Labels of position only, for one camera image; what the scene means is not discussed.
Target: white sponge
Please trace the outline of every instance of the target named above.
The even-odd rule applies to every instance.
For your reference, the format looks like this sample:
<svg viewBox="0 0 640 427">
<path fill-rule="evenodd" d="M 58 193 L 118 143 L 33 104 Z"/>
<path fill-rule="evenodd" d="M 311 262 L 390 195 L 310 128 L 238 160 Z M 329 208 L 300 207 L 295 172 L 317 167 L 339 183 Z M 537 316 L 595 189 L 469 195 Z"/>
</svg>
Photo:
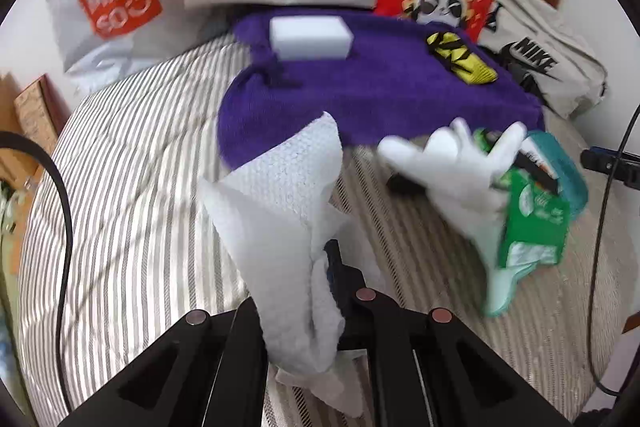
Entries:
<svg viewBox="0 0 640 427">
<path fill-rule="evenodd" d="M 346 58 L 353 42 L 353 33 L 342 17 L 273 17 L 270 22 L 270 40 L 271 49 L 280 60 Z"/>
</svg>

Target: brown box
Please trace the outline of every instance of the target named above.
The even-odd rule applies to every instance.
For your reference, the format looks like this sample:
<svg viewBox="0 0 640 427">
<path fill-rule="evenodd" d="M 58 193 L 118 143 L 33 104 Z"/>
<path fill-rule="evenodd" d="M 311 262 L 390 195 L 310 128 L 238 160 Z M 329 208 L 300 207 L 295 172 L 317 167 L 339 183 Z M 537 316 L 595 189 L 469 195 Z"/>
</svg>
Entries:
<svg viewBox="0 0 640 427">
<path fill-rule="evenodd" d="M 61 128 L 56 126 L 56 118 L 50 112 L 52 104 L 46 75 L 41 76 L 15 97 L 15 114 L 22 133 L 36 142 L 51 155 L 58 142 Z"/>
<path fill-rule="evenodd" d="M 0 79 L 0 130 L 22 134 L 14 109 L 16 91 L 9 76 Z M 0 149 L 0 177 L 14 188 L 22 187 L 26 179 L 33 176 L 37 167 L 38 163 L 26 154 Z"/>
</svg>

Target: purple fleece blanket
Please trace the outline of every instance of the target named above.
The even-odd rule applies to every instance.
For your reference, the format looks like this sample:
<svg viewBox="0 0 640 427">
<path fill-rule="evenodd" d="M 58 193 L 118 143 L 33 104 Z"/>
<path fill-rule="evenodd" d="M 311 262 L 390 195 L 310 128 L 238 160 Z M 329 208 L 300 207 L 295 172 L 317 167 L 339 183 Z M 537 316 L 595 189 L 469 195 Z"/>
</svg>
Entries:
<svg viewBox="0 0 640 427">
<path fill-rule="evenodd" d="M 344 19 L 354 35 L 346 60 L 276 59 L 269 42 L 271 17 L 310 14 Z M 431 56 L 425 38 L 443 30 L 456 31 L 351 10 L 278 9 L 245 17 L 234 33 L 251 46 L 253 63 L 235 78 L 220 106 L 222 158 L 236 169 L 323 111 L 337 122 L 343 146 L 376 145 L 389 135 L 411 139 L 458 116 L 471 129 L 505 130 L 515 121 L 544 129 L 538 100 L 462 33 L 466 44 L 498 72 L 495 82 L 468 86 Z"/>
</svg>

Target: mattress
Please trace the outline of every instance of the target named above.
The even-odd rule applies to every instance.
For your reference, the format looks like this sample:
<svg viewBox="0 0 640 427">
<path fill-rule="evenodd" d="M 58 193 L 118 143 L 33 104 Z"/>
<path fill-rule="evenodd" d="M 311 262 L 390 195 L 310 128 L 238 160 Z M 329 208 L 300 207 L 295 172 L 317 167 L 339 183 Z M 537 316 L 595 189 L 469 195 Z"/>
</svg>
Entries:
<svg viewBox="0 0 640 427">
<path fill-rule="evenodd" d="M 191 309 L 231 310 L 247 290 L 196 200 L 196 182 L 226 174 L 216 115 L 247 48 L 224 36 L 95 93 L 72 115 L 54 152 L 74 221 L 63 321 L 63 364 L 78 406 Z M 571 124 L 546 124 L 576 163 L 584 142 Z M 482 317 L 478 254 L 426 198 L 398 198 L 391 172 L 367 147 L 346 151 L 332 202 L 359 220 L 390 295 L 421 312 L 451 309 L 567 418 L 594 385 L 586 364 L 593 242 L 605 178 L 585 172 L 590 203 L 572 224 L 564 260 L 519 284 L 507 313 Z M 637 266 L 626 219 L 607 213 L 594 312 L 594 361 L 603 371 L 628 311 Z M 63 217 L 48 176 L 26 230 L 19 279 L 18 355 L 40 427 L 65 415 L 54 363 L 54 321 L 64 253 Z M 367 379 L 366 363 L 358 371 Z M 370 426 L 308 391 L 285 387 L 270 368 L 265 426 Z"/>
</svg>

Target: white glove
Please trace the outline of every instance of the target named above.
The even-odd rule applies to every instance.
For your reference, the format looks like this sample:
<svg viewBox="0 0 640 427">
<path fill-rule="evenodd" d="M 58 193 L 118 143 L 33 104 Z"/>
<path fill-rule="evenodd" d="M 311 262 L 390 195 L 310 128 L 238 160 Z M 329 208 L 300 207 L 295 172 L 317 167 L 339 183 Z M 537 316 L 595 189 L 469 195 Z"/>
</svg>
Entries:
<svg viewBox="0 0 640 427">
<path fill-rule="evenodd" d="M 439 213 L 476 245 L 487 272 L 488 315 L 506 308 L 516 281 L 532 270 L 497 267 L 509 193 L 494 184 L 511 168 L 526 136 L 526 127 L 516 122 L 486 154 L 475 144 L 466 121 L 456 118 L 450 127 L 434 132 L 424 150 L 393 136 L 378 146 L 380 157 L 426 187 Z"/>
</svg>

